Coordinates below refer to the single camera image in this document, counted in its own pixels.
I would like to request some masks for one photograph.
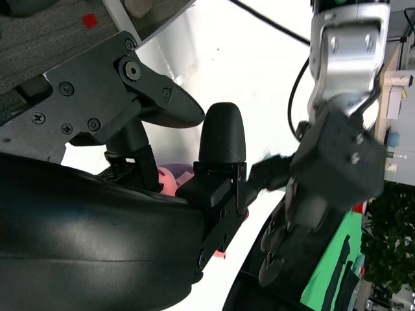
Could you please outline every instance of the green surface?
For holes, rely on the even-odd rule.
[[[316,267],[307,287],[303,292],[301,297],[301,302],[303,304],[316,311],[322,309],[327,287],[329,286],[331,276],[335,270],[338,257],[340,256],[343,241],[347,235],[350,236],[350,254],[348,256],[348,261],[355,262],[356,258],[360,255],[362,238],[361,228],[361,214],[349,212],[344,215],[342,223],[338,227],[334,237],[331,239],[326,252],[318,263],[318,266]],[[344,267],[345,265],[343,265],[342,274],[340,275],[339,282],[337,284],[336,294],[333,298],[331,309],[334,309],[338,289],[340,287],[340,281],[344,273]]]

